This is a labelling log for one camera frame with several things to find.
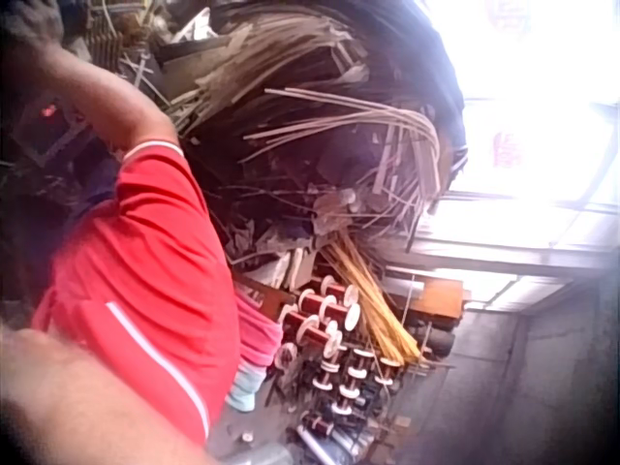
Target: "red shirt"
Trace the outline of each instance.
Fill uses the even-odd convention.
[[[33,327],[57,328],[204,444],[239,362],[238,316],[224,251],[178,147],[148,142],[128,154],[115,200],[54,257]]]

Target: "shirt sleeve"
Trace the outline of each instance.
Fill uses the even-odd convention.
[[[225,264],[202,190],[180,148],[147,142],[128,152],[116,184],[121,217],[141,230],[168,236],[188,253],[204,253]]]

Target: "forearm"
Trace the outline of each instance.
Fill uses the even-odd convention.
[[[3,331],[0,342],[4,414],[37,463],[213,465],[79,349],[30,330]]]
[[[170,119],[136,87],[59,46],[42,55],[43,83],[68,99],[104,140],[130,149],[147,140],[178,143]]]

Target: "gray wall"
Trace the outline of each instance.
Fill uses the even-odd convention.
[[[617,288],[609,279],[529,319],[485,463],[612,463],[597,454],[618,437]]]
[[[466,313],[447,360],[406,386],[399,465],[611,463],[617,442],[617,282],[532,317]]]
[[[447,360],[455,368],[405,387],[400,415],[412,419],[412,432],[396,463],[481,463],[487,431],[504,412],[504,386],[519,372],[525,329],[514,314],[465,313]]]

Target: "white stripe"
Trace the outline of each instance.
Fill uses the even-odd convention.
[[[176,153],[178,153],[181,157],[185,158],[185,155],[183,155],[183,151],[177,145],[174,145],[173,143],[170,143],[170,142],[164,142],[163,140],[150,140],[149,142],[143,142],[143,143],[136,145],[129,152],[127,152],[125,156],[123,157],[123,163],[127,163],[127,160],[129,160],[130,157],[132,157],[133,155],[136,155],[136,153],[138,153],[139,150],[142,150],[145,147],[155,147],[155,146],[171,148]]]
[[[179,385],[183,388],[183,390],[187,393],[187,395],[192,399],[194,405],[198,409],[198,412],[201,416],[202,427],[204,428],[204,439],[209,435],[209,423],[208,423],[208,414],[204,404],[202,403],[202,399],[200,395],[196,392],[192,384],[183,376],[183,374],[168,360],[166,360],[157,349],[155,349],[148,339],[146,339],[142,333],[134,326],[134,324],[127,318],[127,316],[123,313],[123,311],[116,305],[114,302],[108,302],[106,307],[109,311],[114,315],[116,320],[122,324],[122,326],[127,330],[130,336],[138,343],[140,347],[153,359],[155,362],[164,368],[175,381],[179,383]]]

